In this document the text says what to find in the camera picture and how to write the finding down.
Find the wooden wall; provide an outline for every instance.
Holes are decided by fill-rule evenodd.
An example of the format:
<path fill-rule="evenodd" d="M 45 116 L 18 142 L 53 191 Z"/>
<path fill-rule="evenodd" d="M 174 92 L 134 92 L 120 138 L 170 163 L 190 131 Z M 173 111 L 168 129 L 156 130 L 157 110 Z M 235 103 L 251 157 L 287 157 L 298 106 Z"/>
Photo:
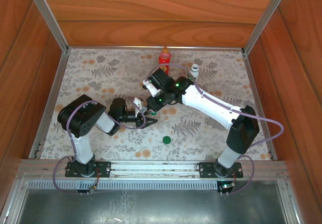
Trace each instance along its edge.
<path fill-rule="evenodd" d="M 32 0 L 0 0 L 0 211 L 27 158 L 61 50 Z"/>
<path fill-rule="evenodd" d="M 245 46 L 270 0 L 47 0 L 71 46 Z"/>
<path fill-rule="evenodd" d="M 322 222 L 322 0 L 282 0 L 249 59 L 306 223 Z M 278 127 L 270 125 L 272 134 Z"/>

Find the purple cable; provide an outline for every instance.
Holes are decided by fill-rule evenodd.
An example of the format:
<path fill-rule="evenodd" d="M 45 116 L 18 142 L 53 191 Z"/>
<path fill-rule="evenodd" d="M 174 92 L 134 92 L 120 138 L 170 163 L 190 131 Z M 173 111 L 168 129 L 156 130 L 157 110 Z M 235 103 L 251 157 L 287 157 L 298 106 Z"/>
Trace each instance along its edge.
<path fill-rule="evenodd" d="M 240 115 L 246 116 L 246 117 L 250 117 L 250 118 L 254 118 L 254 119 L 262 120 L 262 121 L 266 121 L 266 122 L 272 122 L 272 123 L 275 123 L 275 124 L 277 124 L 277 125 L 281 128 L 281 130 L 280 130 L 276 135 L 274 135 L 274 136 L 272 136 L 272 137 L 269 137 L 269 138 L 266 138 L 266 139 L 263 139 L 263 140 L 260 140 L 260 141 L 257 141 L 257 142 L 255 142 L 255 143 L 253 143 L 250 147 L 254 147 L 254 146 L 259 145 L 259 144 L 261 144 L 261 143 L 263 143 L 263 142 L 273 140 L 273 139 L 277 138 L 278 136 L 280 136 L 280 135 L 284 132 L 284 126 L 283 126 L 283 124 L 282 124 L 282 123 L 280 123 L 280 122 L 278 122 L 278 121 L 276 121 L 276 120 L 269 119 L 269 118 L 265 118 L 265 117 L 254 116 L 254 115 L 252 115 L 252 114 L 248 114 L 248 113 L 241 112 L 241 111 L 236 111 L 236 110 L 231 109 L 230 107 L 225 106 L 224 104 L 222 104 L 222 103 L 220 103 L 220 102 L 217 102 L 217 101 L 215 101 L 215 100 L 211 99 L 211 98 L 210 98 L 210 97 L 208 97 L 206 94 L 204 94 L 204 92 L 199 88 L 199 86 L 197 85 L 197 83 L 196 83 L 195 79 L 192 77 L 192 75 L 189 73 L 189 71 L 188 71 L 185 67 L 183 67 L 182 65 L 179 65 L 179 64 L 172 64 L 172 63 L 162 63 L 162 64 L 158 64 L 158 65 L 156 65 L 156 66 L 155 66 L 155 67 L 154 67 L 154 68 L 149 72 L 149 74 L 148 74 L 148 75 L 147 75 L 147 77 L 146 77 L 146 80 L 147 80 L 147 78 L 152 74 L 152 72 L 153 72 L 155 69 L 159 68 L 161 65 L 172 65 L 172 66 L 176 66 L 176 67 L 179 67 L 179 68 L 184 69 L 184 70 L 185 70 L 185 71 L 186 71 L 186 72 L 191 76 L 191 78 L 193 79 L 193 83 L 195 84 L 196 89 L 197 89 L 197 91 L 201 94 L 201 96 L 202 96 L 202 97 L 204 97 L 204 98 L 206 98 L 207 100 L 209 100 L 209 101 L 211 101 L 211 102 L 213 102 L 213 103 L 215 103 L 215 104 L 219 105 L 220 107 L 223 107 L 223 108 L 224 108 L 224 109 L 226 109 L 226 110 L 229 110 L 229 111 L 231 111 L 231 112 L 234 112 L 234 113 L 237 113 L 237 114 L 240 114 Z"/>
<path fill-rule="evenodd" d="M 252 174 L 250 176 L 250 179 L 247 181 L 247 183 L 242 188 L 238 189 L 237 191 L 233 191 L 233 192 L 229 193 L 228 195 L 234 195 L 234 194 L 237 194 L 237 193 L 241 192 L 242 190 L 245 190 L 245 188 L 251 183 L 251 181 L 252 181 L 252 179 L 254 177 L 254 173 L 255 173 L 254 161 L 248 155 L 241 155 L 238 159 L 240 159 L 241 157 L 246 157 L 246 158 L 250 159 L 250 161 L 252 163 L 252 167 L 253 167 Z"/>
<path fill-rule="evenodd" d="M 67 120 L 67 123 L 66 123 L 66 131 L 67 131 L 67 134 L 68 134 L 68 136 L 69 136 L 69 139 L 70 139 L 70 142 L 71 142 L 71 145 L 72 145 L 72 149 L 73 149 L 73 152 L 74 152 L 74 156 L 73 156 L 73 159 L 71 159 L 69 156 L 65 156 L 65 157 L 63 157 L 63 158 L 61 158 L 58 162 L 57 162 L 57 164 L 56 164 L 56 166 L 55 166 L 55 168 L 54 168 L 54 171 L 53 171 L 53 173 L 52 173 L 52 182 L 53 182 L 53 184 L 54 184 L 54 187 L 58 190 L 58 191 L 60 191 L 60 192 L 62 192 L 62 193 L 65 193 L 65 194 L 68 194 L 68 195 L 82 195 L 81 193 L 70 193 L 70 192 L 68 192 L 68 191 L 65 191 L 65 190 L 62 190 L 62 189 L 60 189 L 59 187 L 58 187 L 58 185 L 57 185 L 57 183 L 56 183 L 56 172 L 57 172 L 57 170 L 58 170 L 58 166 L 59 166 L 59 164 L 64 160 L 64 159 L 68 159 L 68 161 L 70 161 L 71 163 L 73 163 L 75 160 L 76 160 L 76 156 L 77 156 L 77 153 L 76 153 L 76 146 L 75 146 L 75 143 L 74 143 L 74 140 L 72 139 L 72 135 L 71 135 L 71 132 L 70 132 L 70 129 L 69 129 L 69 125 L 70 125 L 70 122 L 71 122 L 71 120 L 72 120 L 72 118 L 73 118 L 73 116 L 76 114 L 76 112 L 80 109 L 80 108 L 82 108 L 83 106 L 85 106 L 86 104 L 90 104 L 90 103 L 95 103 L 95 104 L 97 104 L 98 102 L 97 101 L 95 101 L 95 100 L 90 100 L 90 101 L 86 101 L 86 102 L 83 102 L 83 103 L 81 103 L 78 107 L 76 107 L 75 108 L 75 110 L 71 113 L 71 115 L 70 115 L 70 117 L 68 118 L 68 120 Z M 144 112 L 134 103 L 134 102 L 131 102 L 133 105 L 134 105 L 134 107 L 136 108 L 136 109 L 138 109 L 139 110 L 139 112 L 141 113 L 141 115 L 142 115 L 142 117 L 143 117 L 143 124 L 141 125 L 141 126 L 139 126 L 139 127 L 127 127 L 127 126 L 125 126 L 125 125 L 123 125 L 123 124 L 121 124 L 121 123 L 119 123 L 118 121 L 116 121 L 114 118 L 112 118 L 110 115 L 108 115 L 109 116 L 109 118 L 111 118 L 115 123 L 117 123 L 117 124 L 119 124 L 120 126 L 122 126 L 122 127 L 125 127 L 125 128 L 127 128 L 127 129 L 140 129 L 140 128 L 143 128 L 144 126 L 145 126 L 145 124 L 146 124 L 146 118 L 145 118 L 145 115 L 144 115 Z"/>

